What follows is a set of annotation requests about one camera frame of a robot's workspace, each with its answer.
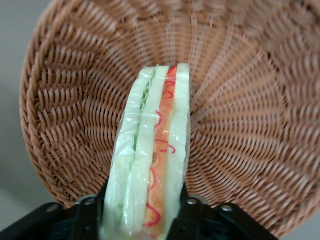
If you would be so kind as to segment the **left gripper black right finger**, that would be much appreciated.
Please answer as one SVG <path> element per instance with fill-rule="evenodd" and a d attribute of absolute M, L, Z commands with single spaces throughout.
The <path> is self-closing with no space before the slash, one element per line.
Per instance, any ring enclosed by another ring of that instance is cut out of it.
<path fill-rule="evenodd" d="M 223 202 L 212 208 L 200 195 L 189 195 L 184 185 L 179 213 L 167 240 L 274 240 L 275 236 L 238 205 Z"/>

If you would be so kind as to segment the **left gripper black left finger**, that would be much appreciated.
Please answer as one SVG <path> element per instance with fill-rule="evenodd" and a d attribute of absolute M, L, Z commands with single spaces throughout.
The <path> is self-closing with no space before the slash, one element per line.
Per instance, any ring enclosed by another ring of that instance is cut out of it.
<path fill-rule="evenodd" d="M 2 240 L 98 240 L 106 187 L 70 208 L 49 202 L 0 232 Z"/>

